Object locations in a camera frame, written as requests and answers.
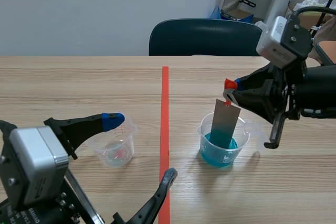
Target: robotic arm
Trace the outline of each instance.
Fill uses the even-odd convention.
[[[237,89],[225,87],[223,92],[227,101],[273,124],[270,143],[264,143],[266,148],[279,146],[285,119],[299,120],[300,115],[336,118],[336,65],[307,68],[305,63],[311,35],[300,26],[298,15],[307,11],[336,14],[329,8],[306,7],[288,20],[277,17],[257,46],[258,53],[270,63],[237,79]]]
[[[88,138],[115,129],[120,113],[55,120],[45,126],[17,128],[0,120],[4,146],[0,178],[8,199],[0,203],[0,223],[104,224],[69,169],[69,156]],[[177,171],[168,169],[152,198],[124,221],[116,213],[112,224],[152,224],[172,186]]]

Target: red tape line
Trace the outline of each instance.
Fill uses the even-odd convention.
[[[169,68],[162,67],[161,129],[160,129],[160,181],[169,169]],[[170,224],[169,191],[159,212],[159,224]]]

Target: plastic measuring cup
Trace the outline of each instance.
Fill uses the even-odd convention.
[[[201,136],[200,153],[203,159],[210,165],[217,167],[229,166],[233,163],[239,152],[247,144],[251,137],[251,125],[248,125],[243,119],[238,118],[229,149],[220,148],[212,144],[210,132],[212,127],[214,113],[205,116],[197,128]],[[261,126],[252,124],[256,131],[259,131]]]
[[[138,128],[130,117],[122,114],[125,121],[119,127],[99,133],[85,141],[104,164],[112,167],[127,164],[134,155],[133,135]]]

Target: chair backrest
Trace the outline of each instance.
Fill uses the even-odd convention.
[[[158,24],[149,43],[150,56],[259,56],[261,29],[217,19],[175,19]]]

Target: wooden table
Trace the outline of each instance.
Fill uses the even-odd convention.
[[[159,182],[162,66],[170,68],[171,223],[300,224],[336,221],[334,120],[287,121],[277,150],[250,141],[229,169],[197,157],[196,128],[213,111],[226,77],[264,66],[257,57],[1,57],[0,115],[18,126],[43,125],[123,110],[139,127],[124,168],[101,165],[85,146],[70,167],[107,223],[133,216]],[[317,65],[309,59],[309,65]],[[270,124],[242,111],[247,121]],[[1,199],[6,198],[3,190]]]

